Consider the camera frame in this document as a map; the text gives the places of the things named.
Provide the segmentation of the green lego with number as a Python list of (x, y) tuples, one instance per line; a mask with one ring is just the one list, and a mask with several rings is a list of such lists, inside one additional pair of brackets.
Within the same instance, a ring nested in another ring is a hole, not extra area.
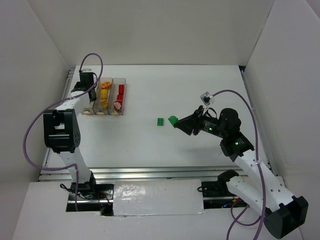
[(168, 121), (169, 123), (173, 126), (173, 128), (176, 127), (176, 123), (179, 121), (179, 119), (174, 116), (174, 115), (171, 115), (169, 118), (168, 118)]

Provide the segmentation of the yellow rounded lego brick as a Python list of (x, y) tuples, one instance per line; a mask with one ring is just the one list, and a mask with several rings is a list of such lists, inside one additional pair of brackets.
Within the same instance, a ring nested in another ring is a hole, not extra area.
[(112, 83), (110, 81), (104, 81), (100, 84), (101, 89), (109, 90), (112, 87)]

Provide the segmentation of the red rectangular lego brick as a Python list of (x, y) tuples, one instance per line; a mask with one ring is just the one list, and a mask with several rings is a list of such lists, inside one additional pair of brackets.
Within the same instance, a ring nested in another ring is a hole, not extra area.
[(119, 95), (123, 95), (124, 92), (125, 92), (125, 85), (124, 85), (124, 84), (120, 84), (120, 85), (118, 86), (118, 94), (119, 94)]

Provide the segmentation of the red rounded lego piece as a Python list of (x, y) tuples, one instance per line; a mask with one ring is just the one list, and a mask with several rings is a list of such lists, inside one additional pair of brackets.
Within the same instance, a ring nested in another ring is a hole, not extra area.
[(117, 95), (117, 98), (116, 98), (116, 101), (117, 101), (117, 102), (122, 102), (122, 101), (123, 101), (123, 98), (124, 98), (124, 95), (123, 95), (123, 94), (118, 94), (118, 95)]

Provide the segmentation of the red white flower lego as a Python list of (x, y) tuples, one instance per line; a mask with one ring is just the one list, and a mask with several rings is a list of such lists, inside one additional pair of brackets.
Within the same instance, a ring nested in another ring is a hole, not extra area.
[(113, 108), (114, 108), (115, 110), (117, 110), (117, 111), (121, 110), (122, 107), (123, 107), (123, 104), (122, 104), (121, 101), (115, 101), (115, 102), (113, 103)]

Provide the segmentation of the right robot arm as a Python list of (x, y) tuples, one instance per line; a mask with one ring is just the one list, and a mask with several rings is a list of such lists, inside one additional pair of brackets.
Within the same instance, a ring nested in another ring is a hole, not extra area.
[(263, 218), (269, 233), (282, 239), (305, 223), (309, 203), (303, 196), (295, 196), (256, 156), (251, 142), (241, 133), (241, 120), (236, 110), (224, 108), (219, 117), (204, 114), (199, 106), (193, 114), (170, 122), (187, 135), (203, 131), (221, 138), (223, 154), (230, 158), (247, 175), (250, 182), (234, 170), (228, 170), (218, 177), (226, 192), (234, 194), (247, 203)]

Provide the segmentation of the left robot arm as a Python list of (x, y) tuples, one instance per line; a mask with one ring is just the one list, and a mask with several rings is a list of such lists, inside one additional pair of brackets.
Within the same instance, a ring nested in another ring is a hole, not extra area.
[(95, 101), (95, 74), (79, 72), (68, 100), (55, 109), (43, 113), (43, 130), (45, 145), (56, 153), (66, 166), (71, 176), (70, 192), (87, 198), (96, 193), (96, 180), (87, 167), (79, 149), (81, 133), (77, 116)]

